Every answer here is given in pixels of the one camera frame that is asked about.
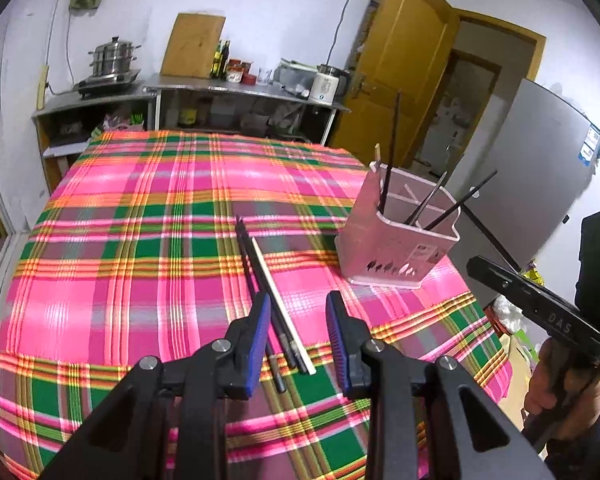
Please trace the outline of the person right hand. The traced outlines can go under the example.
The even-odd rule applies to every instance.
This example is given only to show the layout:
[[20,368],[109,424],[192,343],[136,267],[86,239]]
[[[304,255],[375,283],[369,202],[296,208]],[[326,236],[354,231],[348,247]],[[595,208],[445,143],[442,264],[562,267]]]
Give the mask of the person right hand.
[[[550,385],[552,371],[553,339],[543,342],[539,352],[539,362],[529,382],[524,397],[524,409],[530,415],[538,416],[542,411],[551,410],[557,403],[553,387]],[[562,381],[567,396],[574,404],[568,415],[556,428],[553,438],[574,440],[589,430],[600,417],[600,372],[593,374],[585,370],[568,370]]]

